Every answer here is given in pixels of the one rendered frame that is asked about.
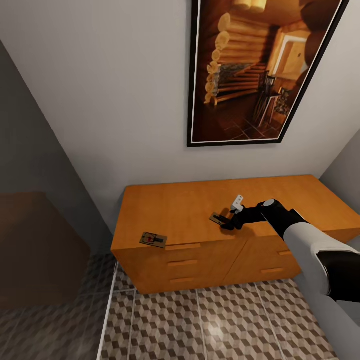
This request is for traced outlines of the mousetrap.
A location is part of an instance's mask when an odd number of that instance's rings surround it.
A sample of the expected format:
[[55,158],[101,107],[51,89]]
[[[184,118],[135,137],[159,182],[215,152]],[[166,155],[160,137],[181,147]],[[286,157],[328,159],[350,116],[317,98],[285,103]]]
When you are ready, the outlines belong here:
[[141,244],[154,246],[156,248],[165,248],[168,237],[164,235],[144,232],[140,240]]
[[231,222],[230,219],[228,219],[226,217],[223,217],[222,215],[220,215],[220,214],[218,214],[216,212],[214,212],[212,214],[212,216],[210,217],[210,220],[217,223],[217,224],[219,224],[220,226],[224,225],[224,224],[228,224],[228,223]]

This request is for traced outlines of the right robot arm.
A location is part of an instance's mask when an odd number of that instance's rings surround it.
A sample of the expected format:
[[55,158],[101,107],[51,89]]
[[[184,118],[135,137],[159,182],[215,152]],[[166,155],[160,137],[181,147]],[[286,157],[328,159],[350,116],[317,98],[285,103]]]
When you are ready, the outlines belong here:
[[327,235],[306,221],[293,208],[289,211],[276,199],[257,207],[241,205],[237,196],[234,214],[222,229],[241,230],[244,224],[268,222],[284,240],[309,284],[332,298],[360,328],[360,252]]

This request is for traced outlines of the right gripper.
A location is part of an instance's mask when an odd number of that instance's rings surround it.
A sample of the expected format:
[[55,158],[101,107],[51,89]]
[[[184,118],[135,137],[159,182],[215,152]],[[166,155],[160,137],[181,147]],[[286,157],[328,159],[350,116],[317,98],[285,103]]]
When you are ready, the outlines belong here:
[[241,230],[244,224],[250,224],[250,223],[257,223],[252,220],[250,217],[250,208],[246,208],[244,205],[242,212],[239,212],[238,214],[234,214],[232,219],[230,220],[230,223],[221,225],[220,227],[222,229],[227,229],[230,231],[233,231],[235,228],[237,230]]

